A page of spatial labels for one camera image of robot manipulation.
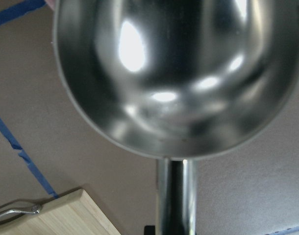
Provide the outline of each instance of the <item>metal handle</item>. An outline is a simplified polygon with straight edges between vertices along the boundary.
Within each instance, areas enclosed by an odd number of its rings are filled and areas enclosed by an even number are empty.
[[[195,235],[196,160],[157,160],[156,235]]]
[[[25,208],[11,208],[0,212],[0,218],[8,215],[8,214],[38,214],[41,212],[41,205],[34,205],[31,207]]]

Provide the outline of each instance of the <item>ladle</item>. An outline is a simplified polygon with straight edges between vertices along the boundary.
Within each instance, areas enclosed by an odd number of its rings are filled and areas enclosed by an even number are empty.
[[[59,0],[54,37],[84,118],[158,160],[157,235],[195,234],[195,160],[257,134],[299,76],[299,0]]]

